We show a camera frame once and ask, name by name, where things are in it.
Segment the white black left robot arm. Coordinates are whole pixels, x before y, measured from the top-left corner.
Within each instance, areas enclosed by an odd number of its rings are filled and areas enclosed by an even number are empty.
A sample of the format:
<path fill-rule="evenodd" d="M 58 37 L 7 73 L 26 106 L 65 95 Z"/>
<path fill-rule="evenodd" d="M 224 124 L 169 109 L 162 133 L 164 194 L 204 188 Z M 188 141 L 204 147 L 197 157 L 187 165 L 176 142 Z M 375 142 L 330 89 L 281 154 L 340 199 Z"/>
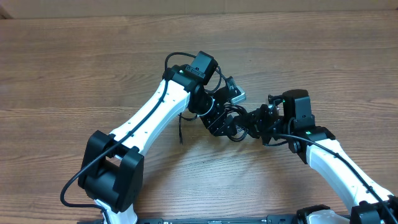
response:
<path fill-rule="evenodd" d="M 226 78 L 204 52 L 191 64 L 166 67 L 158 89 L 128 121 L 109 134 L 94 132 L 75 181 L 101 210 L 104 223 L 137 223 L 134 212 L 143 183 L 144 157 L 164 128 L 185 110 L 200 118 L 215 136 L 237 133 L 231 109 L 245 92 Z"/>

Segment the brown cardboard backdrop panel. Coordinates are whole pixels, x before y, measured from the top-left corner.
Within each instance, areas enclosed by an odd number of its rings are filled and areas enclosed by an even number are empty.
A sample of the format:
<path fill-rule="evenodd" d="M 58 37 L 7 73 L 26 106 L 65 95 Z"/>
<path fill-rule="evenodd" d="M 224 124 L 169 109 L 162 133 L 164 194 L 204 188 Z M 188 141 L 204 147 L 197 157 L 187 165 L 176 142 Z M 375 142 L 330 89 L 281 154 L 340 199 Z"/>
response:
<path fill-rule="evenodd" d="M 395 9 L 397 0 L 1 0 L 1 19 Z"/>

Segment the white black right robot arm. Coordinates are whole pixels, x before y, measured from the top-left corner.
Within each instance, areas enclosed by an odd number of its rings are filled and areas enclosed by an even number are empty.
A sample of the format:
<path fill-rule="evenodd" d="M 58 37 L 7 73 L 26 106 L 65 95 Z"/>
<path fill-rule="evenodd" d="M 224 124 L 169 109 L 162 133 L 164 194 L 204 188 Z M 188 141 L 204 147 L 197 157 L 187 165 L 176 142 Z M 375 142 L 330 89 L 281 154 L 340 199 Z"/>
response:
<path fill-rule="evenodd" d="M 334 134 L 316 125 L 307 90 L 270 95 L 266 105 L 247 115 L 246 126 L 265 145 L 283 139 L 326 180 L 349 211 L 344 217 L 326 205 L 314 205 L 298 210 L 294 223 L 397 223 L 397 196 L 356 165 Z"/>

